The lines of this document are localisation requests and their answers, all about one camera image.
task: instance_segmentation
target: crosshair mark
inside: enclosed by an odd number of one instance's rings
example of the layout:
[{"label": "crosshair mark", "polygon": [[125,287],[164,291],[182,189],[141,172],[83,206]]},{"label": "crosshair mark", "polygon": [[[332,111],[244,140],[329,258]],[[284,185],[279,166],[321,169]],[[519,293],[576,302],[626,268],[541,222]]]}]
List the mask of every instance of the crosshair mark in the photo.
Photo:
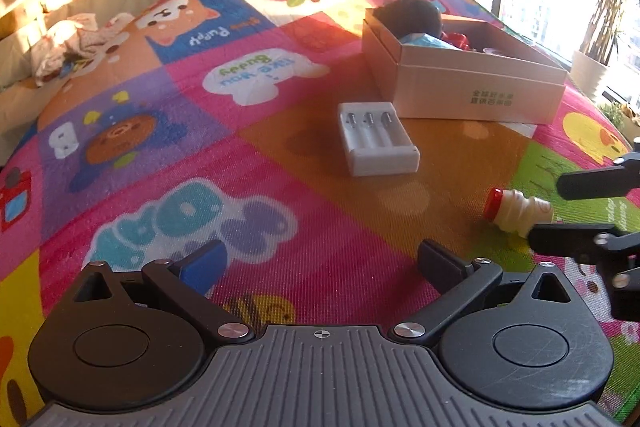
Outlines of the crosshair mark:
[{"label": "crosshair mark", "polygon": [[324,341],[330,335],[331,335],[331,333],[329,333],[329,331],[327,331],[327,330],[314,331],[314,337],[317,338],[317,339],[320,339],[321,341]]}]

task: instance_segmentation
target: red bottle cap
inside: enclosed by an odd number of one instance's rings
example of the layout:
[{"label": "red bottle cap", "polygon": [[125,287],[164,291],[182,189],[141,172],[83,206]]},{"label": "red bottle cap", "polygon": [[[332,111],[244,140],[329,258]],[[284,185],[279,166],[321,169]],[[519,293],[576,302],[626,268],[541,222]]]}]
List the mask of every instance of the red bottle cap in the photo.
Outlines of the red bottle cap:
[{"label": "red bottle cap", "polygon": [[501,203],[502,189],[494,187],[489,190],[489,195],[487,196],[486,203],[484,204],[484,219],[493,221],[495,219],[495,216],[498,215],[498,210],[500,210]]}]

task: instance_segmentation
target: yogurt bottle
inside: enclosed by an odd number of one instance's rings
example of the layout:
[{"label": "yogurt bottle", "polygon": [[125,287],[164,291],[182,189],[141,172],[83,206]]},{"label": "yogurt bottle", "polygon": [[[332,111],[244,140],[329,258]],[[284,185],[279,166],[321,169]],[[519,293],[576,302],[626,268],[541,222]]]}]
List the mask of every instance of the yogurt bottle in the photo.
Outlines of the yogurt bottle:
[{"label": "yogurt bottle", "polygon": [[540,198],[525,198],[519,190],[492,188],[484,205],[484,218],[505,232],[517,232],[526,238],[536,223],[551,223],[551,203]]}]

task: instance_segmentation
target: crumpled clothing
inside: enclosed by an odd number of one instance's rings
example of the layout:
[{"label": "crumpled clothing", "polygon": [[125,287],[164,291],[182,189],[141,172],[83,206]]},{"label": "crumpled clothing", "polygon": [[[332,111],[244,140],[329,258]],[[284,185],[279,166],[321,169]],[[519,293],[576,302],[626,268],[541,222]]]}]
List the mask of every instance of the crumpled clothing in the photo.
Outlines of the crumpled clothing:
[{"label": "crumpled clothing", "polygon": [[42,86],[61,73],[68,74],[76,62],[94,57],[102,45],[133,19],[129,13],[119,13],[98,29],[95,13],[79,13],[54,24],[31,49],[31,71],[36,84]]}]

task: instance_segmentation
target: colorful play mat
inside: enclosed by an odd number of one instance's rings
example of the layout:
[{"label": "colorful play mat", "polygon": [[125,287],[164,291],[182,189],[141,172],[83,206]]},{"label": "colorful play mat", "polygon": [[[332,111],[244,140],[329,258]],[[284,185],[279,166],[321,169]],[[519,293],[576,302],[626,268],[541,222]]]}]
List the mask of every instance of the colorful play mat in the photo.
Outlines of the colorful play mat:
[{"label": "colorful play mat", "polygon": [[[566,222],[640,230],[637,194],[556,193],[562,172],[628,151],[571,86],[552,125],[404,120],[418,173],[350,177],[337,105],[380,99],[361,31],[388,1],[161,0],[71,74],[0,172],[0,426],[42,407],[28,347],[90,260],[139,270],[219,238],[210,298],[255,328],[386,329],[437,297],[415,267],[425,237],[532,268],[523,239],[482,219],[491,187],[551,201]],[[431,1],[503,27],[473,0]],[[622,420],[639,397],[638,325],[612,319],[592,267],[556,263],[613,345],[600,406]]]}]

